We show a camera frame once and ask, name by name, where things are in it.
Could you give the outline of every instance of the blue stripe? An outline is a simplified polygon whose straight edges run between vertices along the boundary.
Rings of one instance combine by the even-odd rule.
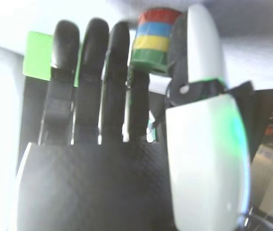
[[[169,37],[171,24],[168,23],[144,23],[137,28],[136,37],[143,35],[156,35]]]

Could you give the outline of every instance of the stacked colored blocks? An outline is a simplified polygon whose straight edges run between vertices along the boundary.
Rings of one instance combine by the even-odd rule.
[[[180,14],[172,9],[158,8],[140,15],[130,65],[147,73],[167,76],[170,32]]]

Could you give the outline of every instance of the red stripe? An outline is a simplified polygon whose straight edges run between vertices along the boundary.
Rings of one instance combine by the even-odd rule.
[[[138,19],[138,25],[148,22],[160,22],[173,24],[177,17],[182,14],[172,9],[156,8],[143,12]]]

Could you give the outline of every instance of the multicolored cylinder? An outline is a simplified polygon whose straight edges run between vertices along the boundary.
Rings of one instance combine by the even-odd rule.
[[[167,51],[173,23],[181,12],[155,8],[143,12],[138,21],[130,65],[140,71],[167,76]]]

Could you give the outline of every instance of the yellow block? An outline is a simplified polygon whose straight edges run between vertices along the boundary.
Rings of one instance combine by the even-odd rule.
[[[133,42],[133,50],[152,49],[157,51],[167,51],[169,48],[169,38],[163,36],[144,35],[137,37]]]

